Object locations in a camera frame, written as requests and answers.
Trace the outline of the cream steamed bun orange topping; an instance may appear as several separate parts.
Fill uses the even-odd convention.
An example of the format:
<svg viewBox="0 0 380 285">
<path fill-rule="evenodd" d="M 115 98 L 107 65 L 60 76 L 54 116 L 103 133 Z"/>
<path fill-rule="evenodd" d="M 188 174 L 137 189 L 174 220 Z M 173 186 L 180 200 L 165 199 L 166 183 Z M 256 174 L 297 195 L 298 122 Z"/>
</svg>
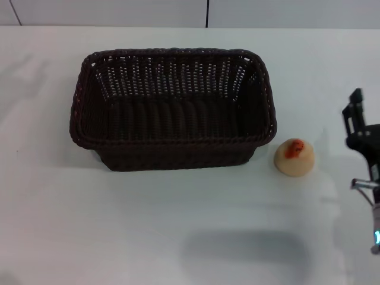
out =
<svg viewBox="0 0 380 285">
<path fill-rule="evenodd" d="M 285 141 L 276 149 L 274 154 L 275 167 L 287 176 L 305 176 L 313 169 L 314 164 L 313 146 L 299 138 L 291 138 Z"/>
</svg>

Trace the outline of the dark brown woven basket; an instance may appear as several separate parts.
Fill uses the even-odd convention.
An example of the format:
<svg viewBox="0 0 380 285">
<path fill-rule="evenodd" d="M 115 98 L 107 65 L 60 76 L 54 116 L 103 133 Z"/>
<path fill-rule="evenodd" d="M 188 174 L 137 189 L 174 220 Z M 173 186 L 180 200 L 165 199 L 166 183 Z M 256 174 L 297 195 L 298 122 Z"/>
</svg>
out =
<svg viewBox="0 0 380 285">
<path fill-rule="evenodd" d="M 117 49 L 81 64 L 69 133 L 112 171 L 249 161 L 277 131 L 268 71 L 243 49 Z"/>
</svg>

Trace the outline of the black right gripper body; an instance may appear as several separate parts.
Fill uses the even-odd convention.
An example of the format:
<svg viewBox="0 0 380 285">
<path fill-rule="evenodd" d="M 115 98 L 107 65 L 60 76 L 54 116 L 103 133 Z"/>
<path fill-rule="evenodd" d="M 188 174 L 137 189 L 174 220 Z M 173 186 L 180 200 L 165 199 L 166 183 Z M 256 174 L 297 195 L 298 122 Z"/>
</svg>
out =
<svg viewBox="0 0 380 285">
<path fill-rule="evenodd" d="M 365 126 L 361 135 L 359 131 L 350 132 L 349 124 L 346 124 L 346 132 L 348 148 L 362 154 L 369 169 L 377 165 L 380 170 L 380 124 Z"/>
</svg>

